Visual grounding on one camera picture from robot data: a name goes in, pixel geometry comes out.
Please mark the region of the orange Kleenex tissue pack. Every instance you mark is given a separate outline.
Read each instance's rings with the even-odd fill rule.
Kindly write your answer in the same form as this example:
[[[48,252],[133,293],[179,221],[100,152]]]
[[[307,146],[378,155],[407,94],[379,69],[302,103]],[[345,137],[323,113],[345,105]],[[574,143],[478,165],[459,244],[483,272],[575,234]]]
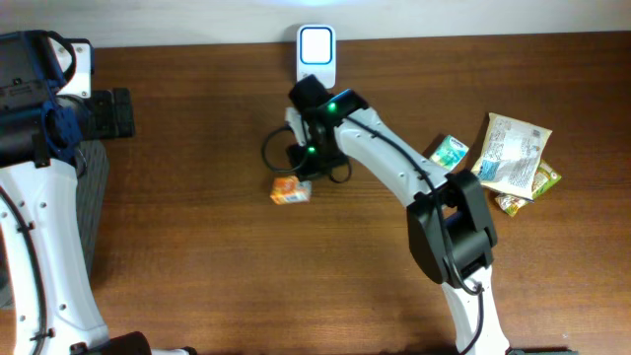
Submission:
[[[300,181],[295,176],[277,177],[270,191],[270,198],[277,205],[309,202],[312,196],[312,183]]]

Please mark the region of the cream snack bag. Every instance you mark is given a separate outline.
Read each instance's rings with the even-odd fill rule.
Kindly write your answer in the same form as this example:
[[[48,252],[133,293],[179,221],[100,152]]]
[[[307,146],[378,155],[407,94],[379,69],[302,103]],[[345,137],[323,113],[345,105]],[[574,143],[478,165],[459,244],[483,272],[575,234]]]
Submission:
[[[490,112],[480,157],[472,172],[499,193],[533,200],[532,185],[552,130]]]

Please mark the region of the green tea carton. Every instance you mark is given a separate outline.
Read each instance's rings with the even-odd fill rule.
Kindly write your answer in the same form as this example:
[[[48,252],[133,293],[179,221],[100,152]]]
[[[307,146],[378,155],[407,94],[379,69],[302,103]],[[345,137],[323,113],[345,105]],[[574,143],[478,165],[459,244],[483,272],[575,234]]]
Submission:
[[[539,163],[534,175],[531,187],[532,200],[526,200],[514,195],[501,193],[495,197],[495,202],[501,210],[509,216],[514,217],[521,208],[531,204],[538,196],[541,196],[559,182],[561,178],[562,176],[560,173],[553,169],[547,162],[542,160]]]

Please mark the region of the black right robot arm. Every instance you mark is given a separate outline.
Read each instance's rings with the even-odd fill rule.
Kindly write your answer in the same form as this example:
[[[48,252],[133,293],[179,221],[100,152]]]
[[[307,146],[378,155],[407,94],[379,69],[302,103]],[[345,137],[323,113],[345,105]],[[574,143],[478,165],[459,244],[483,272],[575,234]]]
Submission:
[[[289,98],[286,121],[297,142],[287,154],[297,178],[331,177],[351,161],[368,169],[405,209],[410,253],[443,289],[457,352],[510,353],[491,285],[497,233],[477,177],[424,158],[352,90],[333,95],[310,75]]]

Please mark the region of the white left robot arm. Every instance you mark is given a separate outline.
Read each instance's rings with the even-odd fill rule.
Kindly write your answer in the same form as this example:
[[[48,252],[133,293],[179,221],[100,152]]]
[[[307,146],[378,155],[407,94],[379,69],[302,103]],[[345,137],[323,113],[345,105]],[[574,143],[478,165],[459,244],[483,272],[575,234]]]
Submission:
[[[127,89],[94,91],[84,38],[1,37],[1,236],[18,354],[148,354],[146,336],[111,337],[95,301],[77,220],[78,146],[127,138]]]

